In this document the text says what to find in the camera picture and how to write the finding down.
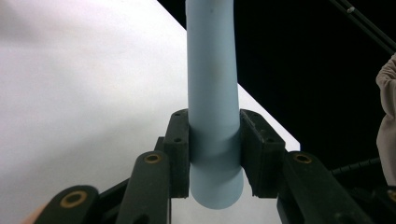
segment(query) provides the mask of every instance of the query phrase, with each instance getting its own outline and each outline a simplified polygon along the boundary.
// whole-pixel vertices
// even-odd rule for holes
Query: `light blue tube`
[[[191,193],[223,209],[243,189],[233,0],[187,0]]]

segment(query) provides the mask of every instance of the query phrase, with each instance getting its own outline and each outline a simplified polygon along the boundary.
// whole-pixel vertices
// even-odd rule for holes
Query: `white surface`
[[[0,223],[59,191],[129,177],[171,114],[187,107],[186,32],[153,0],[0,0]],[[264,115],[239,88],[240,107]],[[173,200],[173,223],[279,223],[276,200],[232,207]]]
[[[233,0],[187,0],[190,190],[224,209],[244,188]]]

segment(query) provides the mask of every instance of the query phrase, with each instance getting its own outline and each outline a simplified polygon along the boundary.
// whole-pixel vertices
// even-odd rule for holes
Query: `mounting hole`
[[[149,154],[147,157],[145,157],[145,162],[152,164],[152,163],[159,162],[161,159],[162,158],[160,155],[153,153],[153,154]]]
[[[149,216],[141,215],[137,220],[134,221],[134,224],[149,224]]]
[[[306,163],[306,164],[312,162],[311,158],[305,156],[304,154],[300,154],[300,153],[294,154],[294,160],[297,162]]]
[[[87,199],[87,192],[84,190],[76,190],[71,193],[68,193],[61,200],[61,207],[63,208],[74,208],[84,203]]]
[[[390,197],[391,200],[393,200],[394,203],[396,203],[396,191],[389,189],[388,196]]]

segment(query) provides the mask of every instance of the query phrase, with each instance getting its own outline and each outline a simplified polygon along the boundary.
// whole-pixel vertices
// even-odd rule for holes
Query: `black background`
[[[349,1],[392,39],[396,7]],[[160,3],[186,27],[184,0]],[[234,1],[238,82],[328,169],[378,157],[375,77],[390,54],[328,0]],[[385,184],[380,169],[350,177]]]

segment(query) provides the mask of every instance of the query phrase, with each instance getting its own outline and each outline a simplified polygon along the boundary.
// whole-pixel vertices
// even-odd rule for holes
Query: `beige fabric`
[[[381,105],[386,113],[376,144],[388,185],[396,186],[396,54],[382,66],[375,81],[381,90]]]

